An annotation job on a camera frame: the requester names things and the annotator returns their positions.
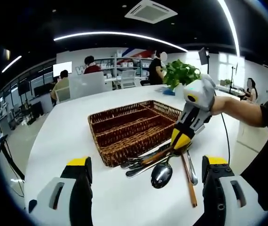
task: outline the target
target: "person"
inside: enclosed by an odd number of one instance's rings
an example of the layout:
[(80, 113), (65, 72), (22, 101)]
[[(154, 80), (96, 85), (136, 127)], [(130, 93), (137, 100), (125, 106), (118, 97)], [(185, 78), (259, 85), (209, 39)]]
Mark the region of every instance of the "person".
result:
[[(216, 96), (211, 112), (213, 115), (226, 113), (250, 126), (268, 127), (268, 101), (263, 105), (254, 105), (231, 97)], [(262, 208), (268, 210), (268, 141), (241, 176), (258, 193)]]
[(242, 97), (243, 100), (249, 100), (253, 103), (256, 102), (258, 98), (257, 89), (255, 87), (255, 81), (252, 78), (248, 78), (247, 80), (247, 91), (245, 92), (245, 95)]
[(160, 60), (161, 51), (157, 50), (153, 61), (149, 66), (149, 81), (151, 85), (160, 85), (163, 82), (163, 73)]
[(93, 56), (87, 56), (84, 62), (86, 64), (84, 74), (101, 71), (100, 67), (95, 64), (95, 58)]
[(63, 89), (65, 87), (69, 87), (69, 80), (68, 80), (68, 71), (67, 70), (64, 70), (64, 71), (61, 71), (60, 73), (60, 77), (61, 77), (61, 80), (58, 81), (53, 90), (51, 91), (51, 98), (53, 98), (54, 100), (57, 100), (57, 96), (55, 94), (55, 90), (58, 90), (58, 89)]

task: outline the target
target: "wicker basket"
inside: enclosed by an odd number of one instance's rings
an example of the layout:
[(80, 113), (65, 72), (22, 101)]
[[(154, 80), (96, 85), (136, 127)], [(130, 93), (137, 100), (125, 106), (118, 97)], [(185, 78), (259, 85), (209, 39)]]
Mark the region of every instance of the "wicker basket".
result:
[(92, 114), (88, 122), (103, 162), (115, 167), (170, 139), (180, 113), (150, 100)]

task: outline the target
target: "ceiling light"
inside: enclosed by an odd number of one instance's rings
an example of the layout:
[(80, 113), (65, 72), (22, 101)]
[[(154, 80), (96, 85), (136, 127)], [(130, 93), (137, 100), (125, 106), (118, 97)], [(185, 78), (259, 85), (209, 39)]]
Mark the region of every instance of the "ceiling light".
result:
[(236, 28), (234, 26), (231, 14), (230, 14), (229, 9), (228, 9), (228, 7), (227, 7), (227, 5), (226, 5), (224, 0), (218, 0), (218, 2), (219, 2), (219, 4), (221, 5), (221, 7), (223, 9), (223, 11), (224, 11), (224, 13), (225, 13), (225, 15), (227, 17), (229, 26), (231, 28), (231, 32), (232, 32), (232, 36), (233, 36), (233, 40), (234, 40), (234, 45), (236, 47), (236, 55), (237, 55), (237, 57), (240, 57)]
[(148, 39), (148, 40), (152, 40), (152, 41), (157, 41), (157, 42), (161, 42), (163, 44), (175, 47), (177, 49), (180, 49), (184, 52), (188, 52), (188, 50), (180, 47), (180, 46), (176, 46), (172, 43), (169, 43), (167, 41), (163, 41), (160, 39), (155, 39), (149, 36), (144, 36), (144, 35), (140, 35), (140, 34), (132, 34), (132, 33), (125, 33), (125, 32), (83, 32), (83, 33), (77, 33), (77, 34), (70, 34), (70, 35), (65, 35), (65, 36), (61, 36), (59, 38), (55, 38), (54, 41), (59, 41), (62, 39), (67, 39), (67, 38), (72, 38), (72, 37), (76, 37), (76, 36), (82, 36), (82, 35), (94, 35), (94, 34), (115, 34), (115, 35), (125, 35), (125, 36), (133, 36), (133, 37), (137, 37), (137, 38), (143, 38), (143, 39)]
[(1, 73), (4, 73), (10, 66), (13, 65), (17, 60), (19, 60), (22, 56), (17, 57), (15, 60), (13, 60), (11, 63), (9, 63), (2, 71)]

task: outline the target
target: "ceiling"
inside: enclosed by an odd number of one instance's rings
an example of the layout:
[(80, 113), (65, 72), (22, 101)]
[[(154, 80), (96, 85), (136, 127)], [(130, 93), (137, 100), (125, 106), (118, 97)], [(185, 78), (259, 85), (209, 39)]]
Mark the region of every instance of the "ceiling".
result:
[[(5, 84), (27, 68), (56, 56), (56, 53), (83, 48), (133, 47), (179, 52), (135, 37), (82, 36), (54, 42), (63, 35), (88, 31), (119, 31), (142, 34), (182, 46), (188, 50), (207, 46), (210, 52), (235, 53), (232, 33), (217, 0), (155, 0), (178, 15), (149, 24), (124, 18), (140, 0), (114, 1), (18, 1), (0, 6), (0, 45), (11, 58), (22, 59), (0, 75)], [(268, 22), (246, 2), (225, 0), (238, 34), (241, 55), (268, 65)], [(268, 9), (268, 0), (263, 0)], [(7, 62), (2, 62), (0, 71)]]

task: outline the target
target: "ceiling vent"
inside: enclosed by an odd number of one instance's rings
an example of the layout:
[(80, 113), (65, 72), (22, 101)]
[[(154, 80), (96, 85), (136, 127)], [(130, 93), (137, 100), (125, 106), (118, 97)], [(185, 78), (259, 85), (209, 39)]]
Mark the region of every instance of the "ceiling vent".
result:
[(177, 15), (175, 11), (150, 0), (142, 0), (133, 7), (126, 15), (126, 18), (141, 20), (150, 24), (155, 24)]

